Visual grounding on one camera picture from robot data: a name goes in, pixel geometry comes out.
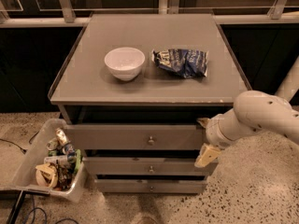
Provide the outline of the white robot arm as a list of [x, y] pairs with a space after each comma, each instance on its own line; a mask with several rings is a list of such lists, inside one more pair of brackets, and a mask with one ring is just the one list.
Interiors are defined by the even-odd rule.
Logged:
[[275, 95], [261, 91], [244, 91], [224, 114], [197, 121], [206, 129], [203, 144], [194, 166], [203, 168], [217, 159], [221, 151], [238, 139], [271, 131], [299, 143], [299, 112], [290, 100], [299, 90], [299, 57], [280, 84]]

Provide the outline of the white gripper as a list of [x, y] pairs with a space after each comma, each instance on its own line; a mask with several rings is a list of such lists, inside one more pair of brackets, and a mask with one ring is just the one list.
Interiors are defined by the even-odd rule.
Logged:
[[198, 118], [196, 121], [206, 128], [209, 144], [202, 145], [194, 166], [204, 168], [220, 156], [221, 149], [227, 148], [240, 138], [240, 125], [233, 110], [218, 114], [212, 119]]

